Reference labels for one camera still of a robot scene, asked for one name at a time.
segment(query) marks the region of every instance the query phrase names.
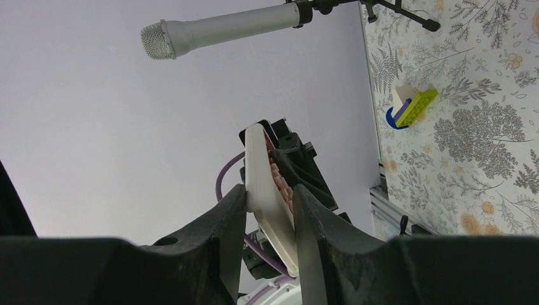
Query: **plant pattern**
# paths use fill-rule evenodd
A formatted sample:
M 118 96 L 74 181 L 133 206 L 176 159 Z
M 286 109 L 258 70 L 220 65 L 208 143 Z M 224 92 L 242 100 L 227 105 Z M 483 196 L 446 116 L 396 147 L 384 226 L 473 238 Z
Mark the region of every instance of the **plant pattern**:
M 404 5 L 441 29 L 382 6 L 363 20 L 390 201 L 438 233 L 539 234 L 539 1 Z M 385 114 L 403 83 L 439 97 L 394 130 Z

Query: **silver microphone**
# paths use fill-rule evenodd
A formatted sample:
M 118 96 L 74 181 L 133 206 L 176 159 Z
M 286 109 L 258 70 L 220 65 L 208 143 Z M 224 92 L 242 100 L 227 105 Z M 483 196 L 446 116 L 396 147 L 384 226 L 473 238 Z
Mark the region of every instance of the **silver microphone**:
M 307 1 L 244 11 L 196 21 L 164 21 L 140 32 L 142 45 L 152 59 L 176 59 L 189 51 L 310 22 Z

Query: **cable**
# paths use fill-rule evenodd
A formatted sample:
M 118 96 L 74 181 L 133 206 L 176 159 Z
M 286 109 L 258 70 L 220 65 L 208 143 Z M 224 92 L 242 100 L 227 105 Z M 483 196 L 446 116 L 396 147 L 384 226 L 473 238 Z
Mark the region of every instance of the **cable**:
M 217 176 L 217 181 L 215 182 L 215 195 L 217 196 L 217 201 L 222 200 L 222 180 L 224 178 L 224 175 L 235 163 L 237 163 L 244 157 L 245 151 L 235 156 L 232 160 L 228 161 L 228 163 L 226 163 L 226 165 L 219 172 Z M 262 250 L 254 241 L 252 241 L 247 234 L 245 234 L 245 236 L 243 237 L 243 241 L 253 250 L 254 253 L 258 254 L 258 256 L 265 262 L 267 262 L 271 267 L 273 267 L 282 275 L 293 279 L 288 274 L 287 268 L 285 266 L 279 264 L 276 260 L 272 259 L 268 254 L 266 254 L 266 252 L 264 252 L 264 250 Z
M 262 288 L 260 291 L 258 291 L 255 295 L 253 295 L 252 298 L 249 299 L 249 301 L 247 303 L 245 303 L 245 305 L 253 305 L 256 301 L 258 301 L 262 296 L 264 296 L 264 294 L 267 294 L 269 291 L 271 291 L 272 289 L 274 289 L 275 287 L 277 286 L 280 286 L 284 283 L 287 283 L 288 281 L 292 281 L 292 280 L 295 280 L 294 278 L 291 278 L 289 276 L 281 276 L 280 278 L 277 278 L 274 282 L 273 282 L 273 285 L 269 284 L 268 286 Z

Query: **lime green toy brick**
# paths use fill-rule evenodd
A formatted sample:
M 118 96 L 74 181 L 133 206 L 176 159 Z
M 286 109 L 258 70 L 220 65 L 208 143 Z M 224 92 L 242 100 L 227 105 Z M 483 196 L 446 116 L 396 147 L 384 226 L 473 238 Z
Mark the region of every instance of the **lime green toy brick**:
M 438 96 L 438 90 L 429 89 L 427 91 L 420 91 L 414 97 L 408 108 L 395 122 L 397 127 L 408 126 L 415 122 L 421 113 L 432 103 L 432 101 Z

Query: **gray surface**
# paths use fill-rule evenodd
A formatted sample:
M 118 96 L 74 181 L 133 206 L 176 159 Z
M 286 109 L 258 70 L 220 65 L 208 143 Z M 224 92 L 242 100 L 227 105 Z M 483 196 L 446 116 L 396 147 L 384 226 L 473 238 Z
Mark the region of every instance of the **gray surface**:
M 152 243 L 215 204 L 241 129 L 283 116 L 313 142 L 342 210 L 372 234 L 378 148 L 358 4 L 175 61 L 150 60 L 140 43 L 160 19 L 280 3 L 3 1 L 0 158 L 38 234 Z M 245 272 L 242 291 L 257 285 Z

